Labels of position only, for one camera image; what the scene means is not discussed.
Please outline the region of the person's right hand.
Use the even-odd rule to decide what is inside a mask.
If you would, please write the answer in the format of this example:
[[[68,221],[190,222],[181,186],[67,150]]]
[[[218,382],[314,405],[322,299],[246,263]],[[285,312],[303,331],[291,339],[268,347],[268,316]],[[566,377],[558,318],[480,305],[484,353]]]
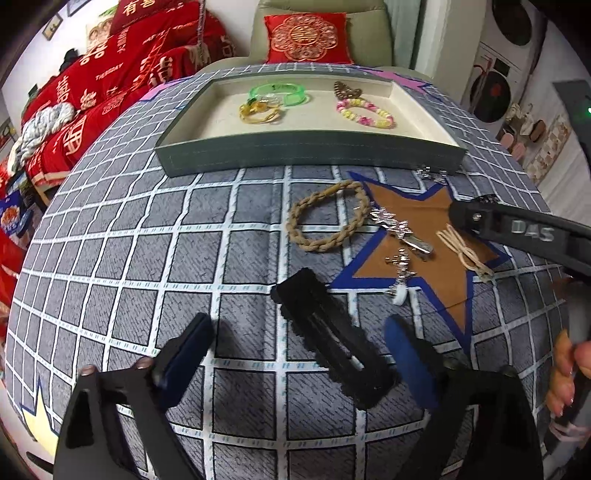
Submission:
[[[554,366],[545,403],[555,417],[561,417],[564,408],[571,406],[574,400],[574,371],[590,378],[591,344],[586,341],[574,345],[564,329],[555,341],[553,356]]]

